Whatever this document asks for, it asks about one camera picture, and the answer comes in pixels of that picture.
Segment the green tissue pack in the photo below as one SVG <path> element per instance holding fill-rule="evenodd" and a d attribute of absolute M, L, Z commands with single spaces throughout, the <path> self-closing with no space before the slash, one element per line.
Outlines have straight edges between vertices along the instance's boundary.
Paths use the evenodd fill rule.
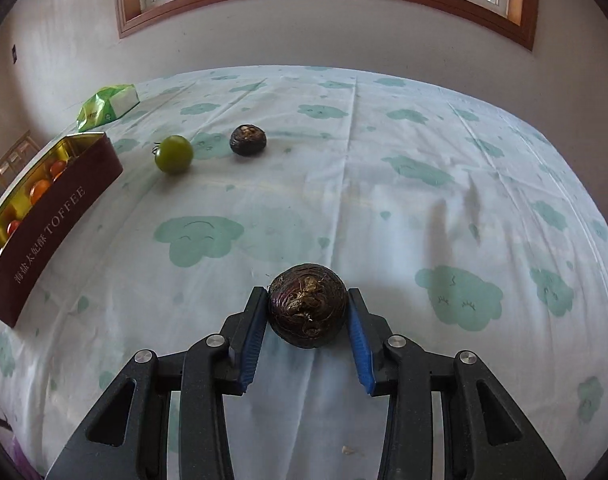
<path fill-rule="evenodd" d="M 100 126 L 123 117 L 139 102 L 139 96 L 133 84 L 102 87 L 80 107 L 76 118 L 77 130 L 79 132 L 96 131 Z"/>

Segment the light wooden chair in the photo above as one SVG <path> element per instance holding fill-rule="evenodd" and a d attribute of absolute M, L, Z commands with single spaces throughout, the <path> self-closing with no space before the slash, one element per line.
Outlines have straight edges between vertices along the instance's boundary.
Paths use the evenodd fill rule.
<path fill-rule="evenodd" d="M 40 151 L 40 146 L 27 130 L 0 159 L 0 190 L 8 188 L 24 167 Z"/>

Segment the cloud-print white tablecloth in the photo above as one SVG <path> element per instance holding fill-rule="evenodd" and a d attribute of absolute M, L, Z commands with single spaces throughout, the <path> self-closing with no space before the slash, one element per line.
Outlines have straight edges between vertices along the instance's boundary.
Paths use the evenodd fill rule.
<path fill-rule="evenodd" d="M 138 350 L 185 350 L 257 285 L 317 262 L 424 349 L 476 352 L 566 476 L 608 447 L 608 227 L 553 144 L 450 90 L 323 67 L 139 84 L 123 172 L 0 323 L 0 404 L 49 469 Z M 235 154 L 240 125 L 267 145 Z M 183 136 L 193 161 L 152 150 Z"/>

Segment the orange mandarin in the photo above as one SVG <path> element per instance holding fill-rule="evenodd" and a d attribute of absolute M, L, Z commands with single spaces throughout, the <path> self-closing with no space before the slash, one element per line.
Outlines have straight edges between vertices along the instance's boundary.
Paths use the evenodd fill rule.
<path fill-rule="evenodd" d="M 36 181 L 30 189 L 30 203 L 35 205 L 50 188 L 52 182 L 47 179 Z"/>

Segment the maroon gold toffee tin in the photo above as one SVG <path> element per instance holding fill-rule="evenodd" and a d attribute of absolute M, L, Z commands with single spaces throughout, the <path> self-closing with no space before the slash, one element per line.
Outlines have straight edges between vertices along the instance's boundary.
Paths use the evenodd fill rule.
<path fill-rule="evenodd" d="M 52 180 L 58 159 L 66 169 Z M 0 198 L 0 321 L 16 326 L 40 274 L 76 222 L 122 173 L 123 166 L 104 132 L 73 133 L 43 148 Z M 33 184 L 47 179 L 49 190 L 30 203 Z M 21 225 L 10 237 L 12 220 Z"/>

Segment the far green tomato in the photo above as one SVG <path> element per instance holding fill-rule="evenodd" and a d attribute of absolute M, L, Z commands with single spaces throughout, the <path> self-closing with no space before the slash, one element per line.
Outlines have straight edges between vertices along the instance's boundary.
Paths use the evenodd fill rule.
<path fill-rule="evenodd" d="M 183 136 L 167 136 L 152 150 L 155 165 L 164 174 L 183 174 L 193 161 L 193 147 Z"/>

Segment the small red tomato in tin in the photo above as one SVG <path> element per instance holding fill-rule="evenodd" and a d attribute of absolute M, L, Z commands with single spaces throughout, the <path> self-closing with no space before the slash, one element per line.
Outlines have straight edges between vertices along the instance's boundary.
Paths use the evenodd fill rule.
<path fill-rule="evenodd" d="M 68 162 L 64 159 L 58 159 L 56 160 L 50 167 L 49 167 L 49 174 L 52 180 L 56 180 L 57 177 L 60 176 L 60 174 L 62 174 L 62 172 L 66 169 L 66 167 L 68 166 Z"/>

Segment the dark water chestnut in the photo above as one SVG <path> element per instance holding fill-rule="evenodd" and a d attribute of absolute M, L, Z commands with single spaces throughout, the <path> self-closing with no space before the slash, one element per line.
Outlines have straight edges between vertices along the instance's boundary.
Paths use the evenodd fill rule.
<path fill-rule="evenodd" d="M 261 153 L 267 145 L 267 136 L 263 129 L 254 125 L 240 125 L 230 136 L 231 150 L 240 156 L 253 156 Z"/>
<path fill-rule="evenodd" d="M 297 348 L 329 344 L 347 318 L 347 289 L 321 264 L 303 263 L 285 270 L 271 282 L 268 297 L 271 328 Z"/>

